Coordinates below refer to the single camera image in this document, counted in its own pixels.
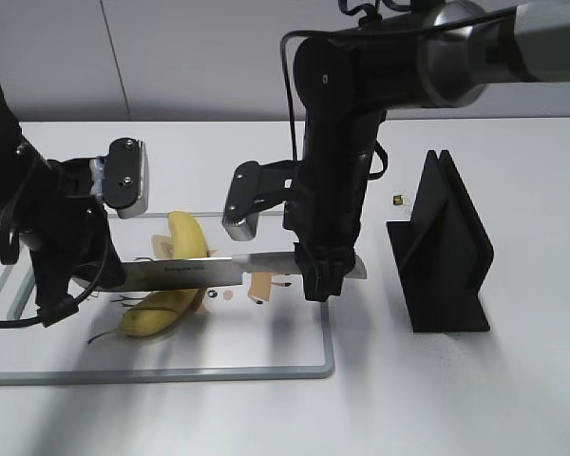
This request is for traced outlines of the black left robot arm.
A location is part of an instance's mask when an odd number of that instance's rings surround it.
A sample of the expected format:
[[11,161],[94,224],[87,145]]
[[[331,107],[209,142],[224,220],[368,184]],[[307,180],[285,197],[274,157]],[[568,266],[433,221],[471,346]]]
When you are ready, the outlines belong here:
[[98,287],[119,284],[124,269],[107,213],[92,195],[89,159],[45,159],[23,134],[0,85],[0,262],[27,246],[37,314],[0,320],[0,329],[49,327],[79,311]]

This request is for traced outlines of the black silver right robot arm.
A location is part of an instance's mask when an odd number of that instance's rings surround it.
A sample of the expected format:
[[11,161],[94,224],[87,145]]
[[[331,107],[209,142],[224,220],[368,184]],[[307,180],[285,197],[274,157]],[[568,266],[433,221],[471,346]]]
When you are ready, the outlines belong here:
[[472,105],[488,86],[570,82],[570,1],[487,12],[470,1],[413,1],[382,18],[358,7],[357,27],[295,30],[281,64],[289,100],[305,109],[293,142],[285,226],[304,295],[339,295],[354,245],[380,124],[393,109]]

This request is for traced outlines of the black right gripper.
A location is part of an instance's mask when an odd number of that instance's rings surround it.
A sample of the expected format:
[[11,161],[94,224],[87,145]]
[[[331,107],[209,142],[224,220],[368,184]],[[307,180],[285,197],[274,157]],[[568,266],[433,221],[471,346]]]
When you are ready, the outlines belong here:
[[294,262],[307,301],[326,301],[318,266],[330,264],[330,295],[341,295],[355,266],[354,244],[367,190],[371,152],[305,151],[293,187],[303,200],[287,204],[283,226],[294,232]]

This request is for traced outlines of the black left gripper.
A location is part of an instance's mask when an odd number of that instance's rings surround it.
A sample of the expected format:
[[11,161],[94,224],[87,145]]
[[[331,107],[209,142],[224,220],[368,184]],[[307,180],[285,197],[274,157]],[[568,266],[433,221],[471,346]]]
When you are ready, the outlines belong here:
[[28,246],[36,286],[36,324],[79,311],[96,289],[124,283],[107,213],[90,194],[92,159],[34,161],[9,200],[9,247]]

